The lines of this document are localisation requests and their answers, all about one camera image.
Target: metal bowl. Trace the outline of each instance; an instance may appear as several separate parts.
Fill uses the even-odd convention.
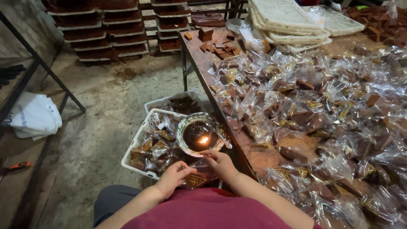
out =
[[[215,129],[218,133],[222,133],[222,132],[219,128],[219,124],[215,121],[214,117],[208,113],[198,112],[198,113],[190,114],[189,116],[187,116],[183,120],[181,120],[181,122],[178,125],[178,129],[177,129],[177,136],[176,136],[177,144],[182,149],[182,151],[184,151],[186,154],[189,154],[193,157],[203,157],[203,155],[200,155],[199,152],[189,149],[188,146],[185,144],[184,139],[182,137],[184,135],[184,131],[185,131],[186,127],[196,121],[209,122],[210,124],[212,124],[215,127]],[[212,149],[209,149],[209,150],[218,150],[219,151],[223,147],[223,145],[224,145],[223,141],[218,138],[216,145]]]

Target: stained floor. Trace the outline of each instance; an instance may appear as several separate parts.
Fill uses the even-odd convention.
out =
[[[180,55],[144,56],[139,60],[84,66],[63,51],[52,66],[77,99],[63,111],[64,126],[53,139],[43,167],[57,178],[37,228],[91,228],[93,203],[111,184],[145,188],[150,178],[120,162],[146,117],[144,104],[184,91]],[[46,79],[44,87],[55,86]],[[188,89],[207,99],[195,73]]]

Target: wooden table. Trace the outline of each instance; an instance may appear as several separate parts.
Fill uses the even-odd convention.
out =
[[[228,31],[225,28],[214,29],[212,40],[222,40],[226,37]],[[189,31],[192,40],[188,41],[184,37],[184,32],[179,33],[182,44],[182,68],[184,75],[184,90],[187,91],[187,76],[194,70],[204,88],[213,108],[217,119],[226,127],[227,134],[231,137],[234,148],[228,152],[233,162],[240,172],[243,172],[254,179],[261,180],[265,175],[266,168],[278,168],[279,164],[286,162],[286,159],[278,153],[276,149],[256,150],[251,147],[253,141],[242,131],[235,132],[227,117],[222,112],[221,107],[214,99],[210,85],[214,83],[212,75],[208,72],[213,62],[219,58],[211,52],[202,52],[200,46],[203,42],[198,38],[198,30]],[[348,36],[334,37],[331,44],[325,45],[322,50],[327,55],[346,55],[355,45],[363,46],[373,52],[385,46],[382,43],[376,43],[368,39],[362,33],[356,33]],[[232,45],[239,47],[239,42],[232,41]],[[191,66],[186,67],[186,59],[189,59]],[[319,139],[301,136],[300,147],[302,151],[314,154],[318,146]],[[290,141],[284,141],[283,145],[289,146]]]

